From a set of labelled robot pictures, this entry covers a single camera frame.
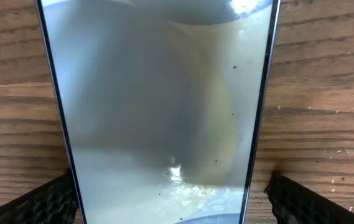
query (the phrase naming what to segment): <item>black edge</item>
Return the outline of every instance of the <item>black edge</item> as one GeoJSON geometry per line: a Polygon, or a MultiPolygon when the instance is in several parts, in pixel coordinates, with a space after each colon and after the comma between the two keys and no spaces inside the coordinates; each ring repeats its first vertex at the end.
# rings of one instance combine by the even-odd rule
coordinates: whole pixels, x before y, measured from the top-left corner
{"type": "Polygon", "coordinates": [[[48,37],[48,33],[47,33],[47,25],[45,24],[44,10],[42,7],[41,0],[35,0],[35,6],[37,8],[37,12],[38,12],[38,16],[39,16],[39,21],[40,21],[40,25],[41,25],[40,26],[41,33],[44,38],[44,47],[45,47],[45,51],[47,53],[47,60],[48,60],[48,65],[49,65],[51,79],[52,79],[52,86],[54,88],[55,99],[58,104],[58,114],[60,117],[60,124],[62,127],[63,139],[65,140],[67,157],[68,157],[69,164],[70,164],[70,167],[72,170],[73,182],[74,182],[75,190],[77,193],[78,206],[80,207],[80,212],[82,214],[83,223],[87,223],[87,220],[85,218],[83,202],[82,202],[82,196],[80,194],[80,187],[78,186],[77,174],[76,174],[75,164],[73,161],[72,149],[70,147],[69,135],[67,132],[67,127],[66,127],[66,122],[65,122],[65,116],[63,114],[62,101],[60,99],[58,81],[56,78],[57,75],[55,73],[54,60],[52,58],[51,46],[50,46],[50,41],[49,41],[49,37],[48,37]]]}
{"type": "Polygon", "coordinates": [[[253,177],[254,161],[256,159],[259,132],[261,130],[261,120],[263,118],[266,87],[268,84],[268,76],[272,64],[272,54],[274,52],[274,41],[275,41],[276,29],[277,29],[277,18],[279,17],[280,6],[281,6],[281,0],[274,0],[272,2],[271,21],[269,23],[268,39],[266,42],[265,59],[264,59],[264,66],[263,66],[263,75],[261,78],[261,86],[259,89],[256,122],[254,124],[253,139],[251,141],[249,164],[248,164],[247,175],[246,175],[245,192],[243,194],[243,203],[240,211],[239,223],[242,224],[245,222],[246,208],[249,201],[250,184],[251,184],[251,178],[253,177]]]}
{"type": "MultiPolygon", "coordinates": [[[[72,155],[72,151],[71,151],[71,147],[70,147],[70,141],[69,141],[69,137],[68,137],[65,117],[63,115],[63,108],[62,108],[62,102],[60,99],[60,93],[58,90],[58,81],[56,79],[54,60],[52,58],[50,42],[49,42],[49,37],[48,37],[48,33],[47,33],[47,26],[45,25],[44,12],[42,9],[41,0],[35,0],[35,4],[37,7],[39,21],[41,24],[41,32],[42,32],[42,35],[44,38],[44,47],[45,47],[45,51],[47,53],[47,59],[48,59],[49,68],[50,68],[52,85],[54,88],[55,98],[56,98],[57,104],[58,104],[58,113],[60,116],[60,122],[61,122],[61,126],[62,126],[62,131],[63,131],[63,138],[65,140],[65,145],[67,148],[67,156],[68,156],[69,164],[70,164],[70,167],[72,170],[73,181],[74,181],[76,192],[77,192],[78,204],[80,206],[80,211],[82,214],[83,222],[87,223],[84,208],[83,208],[83,203],[82,203],[82,196],[80,194],[80,188],[78,186],[75,165],[73,162],[73,155],[72,155]]],[[[246,182],[245,182],[245,193],[243,195],[243,203],[241,206],[241,212],[240,212],[241,215],[240,215],[239,223],[244,223],[244,220],[246,217],[246,207],[247,207],[248,199],[249,199],[250,183],[251,183],[251,178],[253,176],[254,160],[256,158],[256,150],[257,150],[259,132],[261,129],[261,120],[262,120],[263,109],[264,109],[263,104],[265,102],[266,87],[268,84],[269,70],[271,68],[272,54],[273,54],[273,50],[274,50],[274,39],[275,39],[276,29],[277,29],[277,18],[279,17],[280,5],[281,5],[281,0],[274,0],[272,2],[271,21],[269,24],[268,39],[267,39],[264,66],[263,66],[263,74],[262,74],[262,79],[261,79],[261,86],[259,89],[256,121],[254,124],[253,139],[251,142],[249,164],[248,164],[248,170],[247,170],[246,182]]]]}

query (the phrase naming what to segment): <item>smartphone screen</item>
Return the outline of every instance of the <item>smartphone screen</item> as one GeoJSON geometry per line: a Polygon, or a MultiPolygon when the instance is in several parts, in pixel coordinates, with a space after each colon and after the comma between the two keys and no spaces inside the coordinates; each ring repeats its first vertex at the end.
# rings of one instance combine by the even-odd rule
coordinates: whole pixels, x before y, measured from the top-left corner
{"type": "Polygon", "coordinates": [[[87,224],[242,222],[278,4],[37,1],[87,224]]]}

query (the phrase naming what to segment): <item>tempered glass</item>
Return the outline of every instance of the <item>tempered glass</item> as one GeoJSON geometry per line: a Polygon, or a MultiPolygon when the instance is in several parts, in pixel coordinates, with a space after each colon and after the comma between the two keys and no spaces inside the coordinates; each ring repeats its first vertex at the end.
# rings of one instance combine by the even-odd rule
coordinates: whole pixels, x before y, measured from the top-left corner
{"type": "Polygon", "coordinates": [[[272,0],[38,4],[87,224],[238,223],[272,0]]]}

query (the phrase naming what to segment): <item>wooden surface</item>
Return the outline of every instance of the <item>wooden surface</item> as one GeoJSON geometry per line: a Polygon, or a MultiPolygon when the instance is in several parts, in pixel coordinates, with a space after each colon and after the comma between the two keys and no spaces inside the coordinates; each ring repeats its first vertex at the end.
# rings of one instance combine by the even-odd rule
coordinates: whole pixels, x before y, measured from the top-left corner
{"type": "MultiPolygon", "coordinates": [[[[276,166],[354,212],[354,0],[284,1],[273,63],[247,223],[276,166]]],[[[0,0],[0,205],[67,166],[33,1],[0,0]]]]}

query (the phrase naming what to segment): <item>brown wood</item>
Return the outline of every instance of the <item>brown wood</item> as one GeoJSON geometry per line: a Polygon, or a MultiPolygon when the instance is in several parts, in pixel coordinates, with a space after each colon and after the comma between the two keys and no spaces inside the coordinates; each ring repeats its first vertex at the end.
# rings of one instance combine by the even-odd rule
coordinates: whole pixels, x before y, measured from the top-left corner
{"type": "MultiPolygon", "coordinates": [[[[247,223],[276,166],[354,212],[354,0],[284,1],[273,63],[247,223]]],[[[67,166],[33,0],[0,0],[0,205],[67,166]]]]}

